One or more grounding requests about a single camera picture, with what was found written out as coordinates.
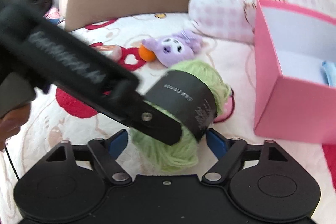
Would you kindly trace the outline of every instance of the pink plush toy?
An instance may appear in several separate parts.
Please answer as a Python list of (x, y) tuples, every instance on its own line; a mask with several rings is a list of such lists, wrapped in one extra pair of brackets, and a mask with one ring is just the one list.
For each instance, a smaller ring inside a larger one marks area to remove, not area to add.
[(171, 67), (184, 60), (194, 59), (194, 54), (201, 51), (201, 43), (202, 37), (190, 30), (142, 41), (142, 45), (154, 52), (157, 59), (166, 67)]

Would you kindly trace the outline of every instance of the cardboard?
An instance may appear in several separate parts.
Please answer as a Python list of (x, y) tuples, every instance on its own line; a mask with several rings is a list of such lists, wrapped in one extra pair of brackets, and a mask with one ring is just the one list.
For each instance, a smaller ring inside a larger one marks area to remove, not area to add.
[(336, 143), (336, 88), (324, 60), (336, 62), (336, 19), (296, 5), (259, 0), (255, 23), (258, 136)]

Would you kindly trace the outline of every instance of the human hand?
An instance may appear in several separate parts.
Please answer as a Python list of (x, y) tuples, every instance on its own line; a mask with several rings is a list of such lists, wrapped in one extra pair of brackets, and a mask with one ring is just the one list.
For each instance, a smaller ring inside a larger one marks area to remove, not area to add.
[(20, 132), (30, 115), (30, 104), (8, 112), (0, 119), (0, 151), (5, 149), (6, 140)]

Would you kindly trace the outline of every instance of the black band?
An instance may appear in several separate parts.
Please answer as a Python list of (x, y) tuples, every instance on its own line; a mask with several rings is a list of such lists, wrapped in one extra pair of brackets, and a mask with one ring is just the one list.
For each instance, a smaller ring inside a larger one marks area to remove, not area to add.
[(145, 95), (147, 101), (167, 110), (199, 141), (217, 115), (210, 89), (197, 77), (178, 70), (168, 71)]

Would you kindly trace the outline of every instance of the screw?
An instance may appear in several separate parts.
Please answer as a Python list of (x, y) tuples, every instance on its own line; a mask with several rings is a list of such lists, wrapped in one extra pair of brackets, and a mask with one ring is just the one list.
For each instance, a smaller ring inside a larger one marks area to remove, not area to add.
[(149, 122), (150, 120), (152, 120), (153, 118), (153, 115), (149, 112), (144, 112), (142, 115), (141, 115), (141, 119), (145, 122)]
[(115, 180), (115, 181), (125, 181), (125, 180), (128, 180), (129, 178), (129, 175), (124, 173), (124, 172), (118, 172), (118, 173), (114, 173), (112, 175), (112, 178)]
[(222, 176), (219, 173), (212, 172), (205, 174), (205, 178), (208, 181), (219, 181), (222, 178)]

